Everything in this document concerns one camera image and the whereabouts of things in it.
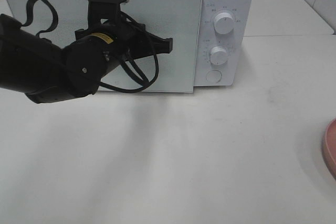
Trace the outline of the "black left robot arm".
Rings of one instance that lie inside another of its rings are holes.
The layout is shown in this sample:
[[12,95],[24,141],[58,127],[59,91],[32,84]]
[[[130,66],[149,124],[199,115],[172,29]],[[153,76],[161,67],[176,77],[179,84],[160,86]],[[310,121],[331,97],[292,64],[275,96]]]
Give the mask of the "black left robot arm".
[[22,30],[16,19],[1,15],[1,87],[25,94],[35,103],[54,103],[95,94],[102,78],[123,68],[139,85],[152,84],[137,59],[168,54],[172,38],[149,33],[143,24],[123,20],[76,31],[76,40],[64,48]]

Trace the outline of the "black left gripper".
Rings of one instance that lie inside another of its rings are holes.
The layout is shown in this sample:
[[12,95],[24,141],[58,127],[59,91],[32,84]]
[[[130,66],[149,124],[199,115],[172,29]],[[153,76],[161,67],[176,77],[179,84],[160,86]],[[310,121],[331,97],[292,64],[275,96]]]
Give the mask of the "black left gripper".
[[115,46],[123,52],[128,51],[133,59],[140,59],[158,54],[169,54],[173,50],[173,38],[161,38],[145,35],[144,24],[123,20],[116,25],[107,20],[91,24],[87,29],[75,31],[76,41],[87,38],[100,38],[107,46]]

